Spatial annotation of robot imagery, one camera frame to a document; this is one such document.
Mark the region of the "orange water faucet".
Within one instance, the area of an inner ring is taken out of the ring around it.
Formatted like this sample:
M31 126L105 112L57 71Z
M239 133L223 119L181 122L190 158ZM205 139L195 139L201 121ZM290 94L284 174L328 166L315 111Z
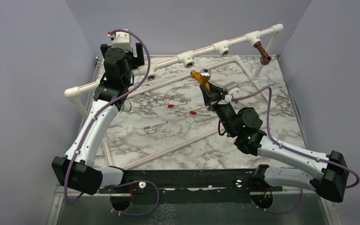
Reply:
M196 79L202 86L210 91L209 80L211 78L211 71L207 68L201 69L199 72L192 70L190 72L192 78Z

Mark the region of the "white PVC pipe frame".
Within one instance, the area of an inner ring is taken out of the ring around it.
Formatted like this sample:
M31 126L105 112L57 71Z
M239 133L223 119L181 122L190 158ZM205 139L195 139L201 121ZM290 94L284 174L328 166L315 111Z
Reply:
M265 85L272 85L274 97L280 94L276 80L281 78L277 60L269 65L260 64L258 57L238 55L219 58L214 53L231 50L240 45L253 46L263 37L264 48L271 52L276 39L283 31L282 24L253 31L230 40L223 40L197 50L173 57L152 59L153 81L143 84L128 97L132 109L119 112L113 119L97 150L95 169L116 166L128 169L223 169L250 168L262 157L245 156L234 146L234 139L218 127L218 117L204 105L199 83L191 77L192 70L207 68L212 72L211 83L222 87L230 82L240 85L241 97L250 99L232 102L235 110L254 107L265 116L268 109L268 92L259 93ZM186 105L168 108L168 104L187 102ZM190 111L209 113L210 116L191 115ZM145 126L167 121L163 126L144 130Z

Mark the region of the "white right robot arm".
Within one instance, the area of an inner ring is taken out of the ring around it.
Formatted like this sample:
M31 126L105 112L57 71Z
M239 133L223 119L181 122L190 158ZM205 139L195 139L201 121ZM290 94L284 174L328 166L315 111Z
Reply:
M291 186L316 192L335 203L344 200L351 170L342 153L329 154L295 147L272 136L270 129L261 130L263 121L253 107L236 112L231 104L234 97L210 82L201 84L203 101L219 119L222 135L234 138L234 145L242 153L274 159L289 165L287 169L266 167L252 177L252 186L263 191L268 186Z

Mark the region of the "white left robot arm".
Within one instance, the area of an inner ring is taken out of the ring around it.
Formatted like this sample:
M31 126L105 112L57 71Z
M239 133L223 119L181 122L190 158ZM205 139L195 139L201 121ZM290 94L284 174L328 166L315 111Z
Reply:
M141 43L136 43L136 54L118 46L101 45L100 49L105 72L95 89L89 115L71 148L52 161L60 185L88 195L106 186L119 193L128 188L129 181L121 169L93 166L109 125L124 108L125 94L134 83L132 70L144 65Z

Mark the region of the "brown water faucet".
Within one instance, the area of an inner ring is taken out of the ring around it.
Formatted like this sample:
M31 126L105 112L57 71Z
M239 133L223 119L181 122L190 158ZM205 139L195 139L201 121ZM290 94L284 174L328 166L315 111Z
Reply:
M262 65L268 65L271 60L272 57L267 53L267 51L263 48L261 41L258 41L254 44L254 48L256 48L258 50L258 52L260 53L261 57L260 57L260 63Z

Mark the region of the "red capped white stick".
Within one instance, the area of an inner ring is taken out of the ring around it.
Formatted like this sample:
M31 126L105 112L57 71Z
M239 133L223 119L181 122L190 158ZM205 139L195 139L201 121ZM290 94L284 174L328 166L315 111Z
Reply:
M182 105L186 105L186 104L187 104L187 102L178 103L178 104L168 104L167 107L168 108L173 108L173 107L182 106Z

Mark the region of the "purple capped white stick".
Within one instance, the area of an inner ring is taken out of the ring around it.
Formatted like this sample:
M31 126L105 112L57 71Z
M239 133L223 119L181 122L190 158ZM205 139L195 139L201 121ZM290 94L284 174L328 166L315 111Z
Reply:
M161 123L158 123L158 124L155 124L155 125L145 126L143 129L144 129L144 130L148 130L148 129L151 129L151 128L163 126L163 125L165 125L166 123L167 123L167 121L164 121L164 122L161 122Z

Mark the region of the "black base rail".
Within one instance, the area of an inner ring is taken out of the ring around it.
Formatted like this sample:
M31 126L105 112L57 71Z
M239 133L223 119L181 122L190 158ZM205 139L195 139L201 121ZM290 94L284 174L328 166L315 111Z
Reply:
M123 187L106 186L100 194L110 194L115 201L133 204L160 203L251 203L251 193L282 191L263 180L258 169L208 170L127 170Z

